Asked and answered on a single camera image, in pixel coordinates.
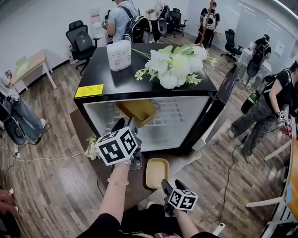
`white t-shirt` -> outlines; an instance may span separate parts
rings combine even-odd
[[[157,0],[154,12],[149,15],[149,20],[157,20],[162,13],[164,6],[166,5],[166,0]]]
[[[7,87],[10,84],[10,80],[7,78],[7,76],[0,71],[0,92],[5,97],[12,97],[14,100],[18,100],[20,97],[14,86],[11,88]]]

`tan tray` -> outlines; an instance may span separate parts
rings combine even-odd
[[[150,159],[146,169],[146,185],[149,188],[162,188],[162,180],[169,181],[169,163],[165,159]]]
[[[149,100],[117,102],[116,107],[128,119],[134,116],[138,127],[144,127],[156,113],[156,107]]]

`flower bouquet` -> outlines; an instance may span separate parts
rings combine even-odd
[[[167,89],[180,87],[185,83],[201,83],[203,79],[197,79],[195,73],[203,69],[203,61],[206,60],[211,65],[217,63],[217,60],[209,57],[208,51],[200,46],[178,46],[174,51],[173,46],[167,46],[158,51],[151,50],[150,54],[132,50],[149,59],[145,68],[136,72],[136,80],[142,80],[143,75],[149,74],[150,81],[157,77],[160,84]]]
[[[97,138],[95,135],[88,138],[86,141],[89,141],[89,145],[87,147],[87,150],[85,151],[85,155],[90,158],[91,160],[99,159],[99,153],[95,147],[95,144],[97,142]]]

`black sleeve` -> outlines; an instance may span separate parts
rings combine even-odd
[[[263,38],[260,38],[258,40],[255,41],[256,45],[260,45],[263,42]]]
[[[77,238],[121,237],[120,223],[110,214],[101,214],[84,233]]]
[[[202,10],[202,12],[201,12],[201,15],[204,16],[204,15],[207,14],[207,13],[208,13],[208,10],[207,10],[206,8],[204,8],[204,9]]]
[[[280,82],[281,86],[284,88],[288,83],[290,79],[289,72],[286,70],[283,70],[277,75],[277,79]]]
[[[216,21],[220,21],[220,16],[218,13],[216,13],[215,18],[216,18]]]
[[[217,236],[204,231],[192,236],[191,238],[217,238]]]
[[[271,47],[268,47],[268,49],[266,49],[266,54],[271,53]]]

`fridge top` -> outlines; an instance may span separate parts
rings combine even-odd
[[[168,45],[132,44],[131,47],[141,52],[150,53],[150,50],[159,50]],[[204,70],[197,73],[198,78],[203,79],[200,84],[186,84],[173,90],[163,88],[156,78],[150,82],[148,75],[144,75],[143,80],[137,81],[135,73],[144,68],[148,60],[134,51],[131,52],[131,57],[131,66],[113,72],[109,67],[106,47],[97,48],[79,83],[79,87],[103,85],[102,94],[75,98],[75,102],[89,103],[141,98],[205,96],[208,93],[217,93],[216,87]]]

